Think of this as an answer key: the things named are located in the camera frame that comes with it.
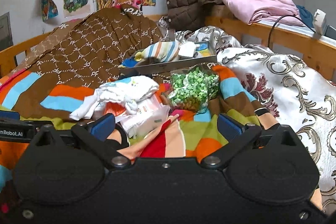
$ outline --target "folded pink blanket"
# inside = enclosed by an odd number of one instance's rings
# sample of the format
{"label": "folded pink blanket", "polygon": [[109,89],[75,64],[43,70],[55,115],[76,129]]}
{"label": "folded pink blanket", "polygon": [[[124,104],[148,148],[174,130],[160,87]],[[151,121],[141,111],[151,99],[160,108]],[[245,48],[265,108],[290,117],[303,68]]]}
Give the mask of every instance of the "folded pink blanket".
{"label": "folded pink blanket", "polygon": [[[284,15],[295,15],[300,18],[299,10],[292,0],[223,0],[223,2],[235,17],[246,24],[262,19],[276,21]],[[304,26],[294,17],[285,17],[280,23]]]}

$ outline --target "metal bolt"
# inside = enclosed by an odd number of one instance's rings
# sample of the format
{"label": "metal bolt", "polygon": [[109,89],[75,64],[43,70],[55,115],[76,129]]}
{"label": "metal bolt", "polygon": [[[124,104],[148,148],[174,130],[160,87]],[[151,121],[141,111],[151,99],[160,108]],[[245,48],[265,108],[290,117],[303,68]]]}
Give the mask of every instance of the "metal bolt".
{"label": "metal bolt", "polygon": [[22,216],[26,219],[32,219],[34,217],[34,214],[31,210],[23,210]]}
{"label": "metal bolt", "polygon": [[123,166],[128,162],[128,159],[124,156],[117,156],[112,159],[112,163],[116,166]]}
{"label": "metal bolt", "polygon": [[300,218],[301,220],[306,220],[306,219],[308,219],[308,217],[309,217],[309,213],[306,212],[306,211],[302,211],[302,212],[299,214],[299,218]]}
{"label": "metal bolt", "polygon": [[218,157],[215,157],[215,156],[207,156],[205,159],[204,159],[204,162],[207,164],[207,165],[216,165],[216,164],[219,164],[221,162],[221,159],[218,158]]}

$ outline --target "bag of green candy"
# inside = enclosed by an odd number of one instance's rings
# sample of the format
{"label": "bag of green candy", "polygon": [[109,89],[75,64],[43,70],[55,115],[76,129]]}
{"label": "bag of green candy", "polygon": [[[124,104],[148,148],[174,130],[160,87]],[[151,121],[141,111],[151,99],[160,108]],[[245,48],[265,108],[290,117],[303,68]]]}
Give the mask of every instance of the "bag of green candy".
{"label": "bag of green candy", "polygon": [[171,90],[166,94],[172,109],[205,112],[219,91],[219,76],[202,65],[170,74]]}

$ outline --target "light blue stripe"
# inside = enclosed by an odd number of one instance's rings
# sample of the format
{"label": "light blue stripe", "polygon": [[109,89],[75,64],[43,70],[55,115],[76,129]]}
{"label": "light blue stripe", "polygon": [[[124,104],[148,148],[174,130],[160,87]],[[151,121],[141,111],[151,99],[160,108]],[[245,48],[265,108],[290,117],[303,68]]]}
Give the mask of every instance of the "light blue stripe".
{"label": "light blue stripe", "polygon": [[172,54],[172,52],[173,52],[174,49],[175,49],[175,41],[173,41],[173,44],[172,44],[172,46],[170,47],[170,50],[169,50],[169,52],[168,52],[168,54],[167,54],[167,57],[166,57],[166,59],[165,59],[164,62],[168,62],[168,60],[169,60],[169,58],[170,58],[170,56],[171,56],[171,54]]}
{"label": "light blue stripe", "polygon": [[82,100],[67,96],[47,96],[40,105],[54,110],[73,112],[83,104]]}
{"label": "light blue stripe", "polygon": [[152,56],[152,52],[153,52],[153,48],[154,48],[154,47],[155,47],[155,44],[150,46],[150,48],[149,48],[149,53],[148,53],[148,56],[147,56],[147,57],[151,57],[151,56]]}
{"label": "light blue stripe", "polygon": [[254,98],[247,90],[243,88],[237,77],[230,77],[224,79],[220,83],[220,90],[222,92],[224,100],[228,97],[235,96],[238,93],[241,93],[242,91],[245,92],[250,102],[256,100],[256,98]]}
{"label": "light blue stripe", "polygon": [[211,121],[211,114],[209,109],[205,113],[196,113],[194,115],[195,122],[210,122]]}
{"label": "light blue stripe", "polygon": [[21,81],[17,82],[7,93],[6,98],[2,103],[2,106],[7,107],[8,109],[12,109],[15,106],[17,100],[19,99],[21,93],[29,89],[30,86],[39,78],[40,75],[38,75],[35,72],[32,72],[25,78],[23,78]]}
{"label": "light blue stripe", "polygon": [[5,187],[6,182],[12,179],[11,170],[6,167],[0,165],[0,192],[3,187]]}

